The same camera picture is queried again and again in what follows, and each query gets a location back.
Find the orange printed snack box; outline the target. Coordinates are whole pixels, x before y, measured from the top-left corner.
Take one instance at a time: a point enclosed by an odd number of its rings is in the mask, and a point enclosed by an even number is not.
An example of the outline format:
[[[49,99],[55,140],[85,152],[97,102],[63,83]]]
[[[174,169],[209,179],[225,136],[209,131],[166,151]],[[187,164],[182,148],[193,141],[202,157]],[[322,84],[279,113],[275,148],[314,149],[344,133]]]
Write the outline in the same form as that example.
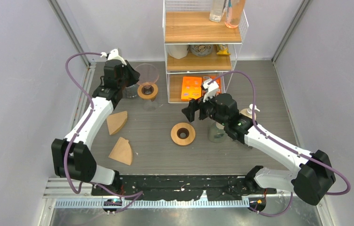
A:
[[[205,87],[202,88],[202,94],[203,94],[203,96],[204,96],[206,93],[208,93],[208,88],[209,88],[208,83],[209,83],[210,81],[212,81],[214,78],[216,78],[216,76],[203,76],[203,78],[202,78],[202,86],[205,85]],[[215,84],[218,86],[218,89],[217,89],[217,91],[215,92],[214,96],[217,96],[217,95],[221,94],[221,92],[222,92],[222,91],[221,91],[221,88],[222,88],[222,86],[221,86],[221,79],[218,78],[218,79],[216,79],[214,82],[211,83],[212,86],[214,86]]]

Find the cream lotion pump bottle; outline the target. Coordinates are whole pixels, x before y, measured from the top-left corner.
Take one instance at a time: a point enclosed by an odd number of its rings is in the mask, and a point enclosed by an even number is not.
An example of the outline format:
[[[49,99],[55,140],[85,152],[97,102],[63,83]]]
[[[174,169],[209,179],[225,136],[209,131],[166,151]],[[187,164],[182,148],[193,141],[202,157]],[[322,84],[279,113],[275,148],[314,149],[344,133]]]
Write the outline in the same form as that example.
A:
[[[240,113],[250,119],[256,120],[256,112],[260,112],[256,105],[250,104],[248,108],[242,109]]]

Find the pink glass bottle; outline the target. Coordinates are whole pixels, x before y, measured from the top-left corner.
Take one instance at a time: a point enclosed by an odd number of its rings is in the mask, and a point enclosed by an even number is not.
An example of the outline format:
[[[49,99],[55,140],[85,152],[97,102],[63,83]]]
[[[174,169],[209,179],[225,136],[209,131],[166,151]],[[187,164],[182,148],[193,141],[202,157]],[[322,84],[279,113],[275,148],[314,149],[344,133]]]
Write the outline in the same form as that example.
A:
[[[240,19],[246,4],[246,0],[228,0],[226,2],[225,25],[228,28],[235,29],[239,26]]]

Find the clear glass carafe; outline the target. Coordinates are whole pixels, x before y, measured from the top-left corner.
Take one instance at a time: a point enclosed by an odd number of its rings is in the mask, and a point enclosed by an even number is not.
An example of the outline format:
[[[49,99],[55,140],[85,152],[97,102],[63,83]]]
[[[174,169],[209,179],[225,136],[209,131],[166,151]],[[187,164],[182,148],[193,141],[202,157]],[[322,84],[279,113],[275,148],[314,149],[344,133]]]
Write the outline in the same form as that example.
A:
[[[155,111],[159,107],[159,103],[156,99],[145,99],[142,107],[145,111]]]

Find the printed tin can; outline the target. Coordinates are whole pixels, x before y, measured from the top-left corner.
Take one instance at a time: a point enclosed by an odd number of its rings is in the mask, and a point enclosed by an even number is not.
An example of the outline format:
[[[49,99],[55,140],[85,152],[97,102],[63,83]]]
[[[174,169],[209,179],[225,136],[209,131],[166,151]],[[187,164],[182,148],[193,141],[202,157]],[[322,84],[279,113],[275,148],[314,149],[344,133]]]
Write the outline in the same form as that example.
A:
[[[190,45],[189,49],[191,53],[198,57],[205,57],[210,55],[213,51],[213,45],[211,44],[195,44]]]

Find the brown paper filter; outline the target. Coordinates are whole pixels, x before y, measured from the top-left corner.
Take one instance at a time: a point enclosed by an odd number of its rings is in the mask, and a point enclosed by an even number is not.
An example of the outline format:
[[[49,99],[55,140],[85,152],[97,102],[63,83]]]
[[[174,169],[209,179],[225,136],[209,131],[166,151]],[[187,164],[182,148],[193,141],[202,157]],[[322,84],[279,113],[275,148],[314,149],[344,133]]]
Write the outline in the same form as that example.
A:
[[[133,161],[133,151],[129,140],[123,137],[119,137],[108,157],[110,159],[131,166]]]
[[[125,125],[128,119],[128,112],[123,111],[111,114],[106,118],[107,128],[110,135],[118,133]]]

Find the clear glass bottle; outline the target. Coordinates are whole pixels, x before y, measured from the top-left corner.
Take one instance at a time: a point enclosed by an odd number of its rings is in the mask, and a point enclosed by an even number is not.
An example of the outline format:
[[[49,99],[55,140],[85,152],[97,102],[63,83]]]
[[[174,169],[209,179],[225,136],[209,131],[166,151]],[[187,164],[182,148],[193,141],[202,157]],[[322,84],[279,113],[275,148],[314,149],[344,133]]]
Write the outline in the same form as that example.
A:
[[[209,20],[212,22],[220,22],[225,9],[226,0],[213,0],[209,15]]]

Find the grey glass pitcher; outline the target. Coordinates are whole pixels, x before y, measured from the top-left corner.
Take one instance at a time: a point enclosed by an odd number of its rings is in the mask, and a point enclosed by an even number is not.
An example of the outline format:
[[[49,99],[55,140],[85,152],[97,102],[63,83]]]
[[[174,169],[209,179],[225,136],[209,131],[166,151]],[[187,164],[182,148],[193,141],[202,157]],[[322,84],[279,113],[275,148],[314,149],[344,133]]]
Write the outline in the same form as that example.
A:
[[[123,98],[136,98],[138,96],[138,84],[131,85],[129,87],[126,87],[123,91]]]

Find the wooden ring holder front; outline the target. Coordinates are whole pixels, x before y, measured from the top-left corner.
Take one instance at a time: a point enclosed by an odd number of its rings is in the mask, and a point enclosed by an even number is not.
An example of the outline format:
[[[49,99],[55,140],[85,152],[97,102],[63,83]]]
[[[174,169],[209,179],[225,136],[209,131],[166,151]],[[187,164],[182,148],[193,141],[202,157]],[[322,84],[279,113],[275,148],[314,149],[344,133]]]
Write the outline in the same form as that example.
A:
[[[154,83],[145,83],[139,85],[137,89],[138,96],[143,100],[155,101],[158,95],[158,86]]]

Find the yellow snack packet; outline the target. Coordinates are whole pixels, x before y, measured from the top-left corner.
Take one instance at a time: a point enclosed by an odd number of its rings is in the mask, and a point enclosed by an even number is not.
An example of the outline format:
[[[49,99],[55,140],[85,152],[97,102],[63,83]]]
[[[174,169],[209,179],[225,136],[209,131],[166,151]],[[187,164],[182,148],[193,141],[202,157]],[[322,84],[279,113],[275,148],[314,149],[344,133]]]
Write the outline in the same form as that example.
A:
[[[228,44],[217,44],[217,55],[229,56],[231,53],[229,51]]]

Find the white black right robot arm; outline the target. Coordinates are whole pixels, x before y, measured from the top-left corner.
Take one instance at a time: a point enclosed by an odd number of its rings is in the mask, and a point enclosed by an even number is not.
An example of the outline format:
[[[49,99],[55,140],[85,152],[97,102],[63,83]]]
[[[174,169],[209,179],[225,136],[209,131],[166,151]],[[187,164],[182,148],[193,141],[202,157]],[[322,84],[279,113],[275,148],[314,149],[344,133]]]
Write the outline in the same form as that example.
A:
[[[194,121],[196,111],[200,120],[214,120],[231,139],[262,151],[286,167],[286,170],[253,167],[246,175],[248,191],[258,193],[263,188],[290,191],[315,206],[335,183],[336,177],[325,152],[312,153],[274,136],[252,118],[241,114],[230,94],[219,94],[209,100],[192,99],[182,109],[190,122]]]

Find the white container on shelf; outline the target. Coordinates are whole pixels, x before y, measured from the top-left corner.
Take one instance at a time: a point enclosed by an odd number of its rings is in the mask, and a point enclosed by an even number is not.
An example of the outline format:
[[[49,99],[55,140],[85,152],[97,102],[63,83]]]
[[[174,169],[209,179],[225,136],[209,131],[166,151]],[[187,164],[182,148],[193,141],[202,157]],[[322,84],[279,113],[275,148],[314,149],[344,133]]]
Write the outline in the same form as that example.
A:
[[[189,52],[189,45],[187,44],[169,44],[166,45],[167,53],[175,58],[182,59],[187,56]]]

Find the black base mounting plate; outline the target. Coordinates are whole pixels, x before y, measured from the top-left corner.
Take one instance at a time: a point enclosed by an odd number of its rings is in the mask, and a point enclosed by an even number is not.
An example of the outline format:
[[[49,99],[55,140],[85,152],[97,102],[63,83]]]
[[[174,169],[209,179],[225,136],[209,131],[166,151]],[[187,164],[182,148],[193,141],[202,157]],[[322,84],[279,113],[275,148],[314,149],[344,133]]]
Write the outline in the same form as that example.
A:
[[[143,192],[144,201],[192,201],[202,194],[209,201],[236,201],[250,194],[276,194],[275,188],[259,188],[240,175],[121,175],[107,189],[121,195]]]

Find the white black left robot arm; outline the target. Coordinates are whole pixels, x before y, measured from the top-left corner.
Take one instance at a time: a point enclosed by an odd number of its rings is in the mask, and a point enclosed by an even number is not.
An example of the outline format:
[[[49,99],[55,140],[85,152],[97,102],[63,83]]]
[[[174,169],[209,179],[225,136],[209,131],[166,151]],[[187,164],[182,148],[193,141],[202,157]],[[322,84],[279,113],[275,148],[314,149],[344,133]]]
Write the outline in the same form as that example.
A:
[[[103,122],[122,99],[123,90],[136,84],[139,76],[127,61],[112,59],[105,62],[102,82],[92,93],[93,103],[72,131],[51,144],[57,176],[103,184],[110,195],[121,191],[119,172],[99,166],[91,154],[91,146]]]

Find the green soap pump bottle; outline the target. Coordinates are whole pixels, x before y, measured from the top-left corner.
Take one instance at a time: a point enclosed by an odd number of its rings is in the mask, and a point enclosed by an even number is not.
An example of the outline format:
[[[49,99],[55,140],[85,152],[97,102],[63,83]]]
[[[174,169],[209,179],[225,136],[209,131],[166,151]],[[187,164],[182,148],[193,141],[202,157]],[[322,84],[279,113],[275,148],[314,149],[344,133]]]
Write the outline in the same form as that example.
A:
[[[214,143],[221,143],[227,138],[224,126],[218,122],[214,122],[208,128],[208,139]]]

